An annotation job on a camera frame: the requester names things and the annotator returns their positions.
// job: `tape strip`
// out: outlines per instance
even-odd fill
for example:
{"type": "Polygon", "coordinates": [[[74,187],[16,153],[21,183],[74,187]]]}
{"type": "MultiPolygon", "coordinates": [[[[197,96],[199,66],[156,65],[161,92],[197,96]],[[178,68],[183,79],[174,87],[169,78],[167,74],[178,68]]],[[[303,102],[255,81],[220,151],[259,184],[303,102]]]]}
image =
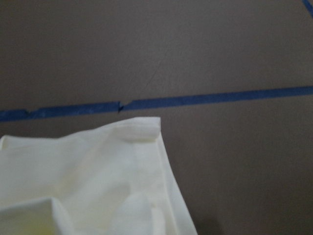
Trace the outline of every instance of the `tape strip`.
{"type": "Polygon", "coordinates": [[[311,14],[311,16],[313,17],[313,6],[312,6],[312,4],[308,0],[302,0],[302,2],[305,5],[305,7],[307,8],[307,10],[309,11],[309,13],[311,14]]]}
{"type": "Polygon", "coordinates": [[[123,106],[120,102],[107,102],[97,104],[70,105],[60,107],[40,108],[38,110],[28,112],[27,110],[7,110],[0,111],[0,122],[53,118],[63,116],[76,116],[86,114],[123,112],[127,110],[152,109],[175,107],[182,105],[210,104],[221,102],[234,102],[240,100],[268,99],[298,95],[313,95],[313,86],[295,87],[272,90],[259,90],[247,92],[232,92],[221,94],[203,94],[191,96],[178,96],[156,99],[141,99],[123,106]]]}

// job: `white fabric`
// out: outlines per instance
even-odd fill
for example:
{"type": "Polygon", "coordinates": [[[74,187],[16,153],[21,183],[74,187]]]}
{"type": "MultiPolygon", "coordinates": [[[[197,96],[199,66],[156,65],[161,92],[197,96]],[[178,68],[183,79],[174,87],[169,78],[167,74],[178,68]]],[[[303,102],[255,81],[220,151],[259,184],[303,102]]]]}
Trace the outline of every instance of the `white fabric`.
{"type": "Polygon", "coordinates": [[[158,117],[0,139],[0,235],[196,235],[158,117]]]}

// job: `floor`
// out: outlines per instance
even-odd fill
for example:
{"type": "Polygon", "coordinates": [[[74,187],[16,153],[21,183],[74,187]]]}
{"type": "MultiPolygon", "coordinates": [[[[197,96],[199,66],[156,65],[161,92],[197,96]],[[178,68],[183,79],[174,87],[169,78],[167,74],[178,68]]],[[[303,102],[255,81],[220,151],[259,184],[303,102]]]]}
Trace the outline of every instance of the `floor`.
{"type": "MultiPolygon", "coordinates": [[[[313,86],[298,0],[0,2],[0,110],[313,86]]],[[[199,235],[311,235],[313,95],[0,122],[60,137],[160,116],[199,235]]]]}

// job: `brown cardboard surface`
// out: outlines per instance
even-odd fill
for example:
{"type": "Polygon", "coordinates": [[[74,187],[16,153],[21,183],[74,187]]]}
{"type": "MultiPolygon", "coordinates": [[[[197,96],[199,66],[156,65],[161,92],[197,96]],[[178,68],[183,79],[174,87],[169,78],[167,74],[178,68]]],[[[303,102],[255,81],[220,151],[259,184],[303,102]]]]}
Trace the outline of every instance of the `brown cardboard surface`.
{"type": "Polygon", "coordinates": [[[300,0],[4,0],[0,31],[0,110],[313,85],[300,0]]]}

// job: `white cloth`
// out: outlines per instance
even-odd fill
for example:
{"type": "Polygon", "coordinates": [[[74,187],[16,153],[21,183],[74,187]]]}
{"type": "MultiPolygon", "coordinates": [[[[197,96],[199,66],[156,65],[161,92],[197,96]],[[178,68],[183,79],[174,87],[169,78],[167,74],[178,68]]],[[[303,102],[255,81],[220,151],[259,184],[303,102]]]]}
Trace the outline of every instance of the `white cloth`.
{"type": "Polygon", "coordinates": [[[158,117],[0,139],[1,235],[196,235],[158,117]]]}

